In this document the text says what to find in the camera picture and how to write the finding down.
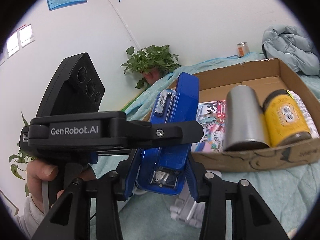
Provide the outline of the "person's left hand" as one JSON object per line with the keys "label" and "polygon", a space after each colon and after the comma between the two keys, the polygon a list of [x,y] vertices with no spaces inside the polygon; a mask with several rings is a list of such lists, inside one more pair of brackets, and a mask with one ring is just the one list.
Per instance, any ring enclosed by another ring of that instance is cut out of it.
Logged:
{"label": "person's left hand", "polygon": [[36,207],[44,213],[42,182],[52,181],[58,174],[58,167],[35,159],[27,165],[27,185]]}

